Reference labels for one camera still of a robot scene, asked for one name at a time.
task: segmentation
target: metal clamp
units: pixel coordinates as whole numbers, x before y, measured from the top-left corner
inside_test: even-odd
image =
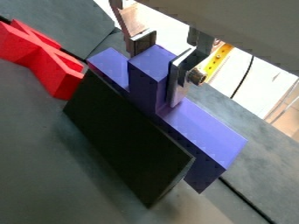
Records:
[[[207,77],[196,66],[211,54],[214,37],[191,28],[188,42],[194,43],[195,32],[198,32],[196,47],[190,48],[170,62],[166,100],[171,107],[175,107],[187,95],[190,84],[199,86]]]

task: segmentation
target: red foam block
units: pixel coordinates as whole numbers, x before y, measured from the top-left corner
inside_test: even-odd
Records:
[[[68,100],[84,76],[83,65],[60,48],[19,20],[11,25],[0,22],[0,58],[28,67],[51,95]]]

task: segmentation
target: black panel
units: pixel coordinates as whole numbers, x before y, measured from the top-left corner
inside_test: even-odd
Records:
[[[88,70],[64,112],[146,205],[186,175],[194,157]]]

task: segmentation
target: yellow tape measure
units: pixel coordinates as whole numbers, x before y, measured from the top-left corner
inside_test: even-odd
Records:
[[[207,73],[207,78],[206,81],[210,81],[215,70],[218,69],[220,62],[226,59],[226,57],[228,56],[231,50],[232,50],[234,46],[230,44],[224,44],[219,50],[216,51],[215,55],[212,56],[212,58],[210,59],[210,62],[207,64],[207,66],[203,68],[204,72]]]

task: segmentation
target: gray table surface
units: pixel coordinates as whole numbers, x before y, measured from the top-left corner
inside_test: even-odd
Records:
[[[223,178],[276,223],[299,219],[299,143],[210,85],[188,98],[247,140]]]
[[[0,223],[267,223],[214,182],[199,195],[184,181],[147,209],[32,72],[0,60]]]
[[[115,29],[115,22],[92,0],[1,0],[0,16],[21,20],[81,59]]]

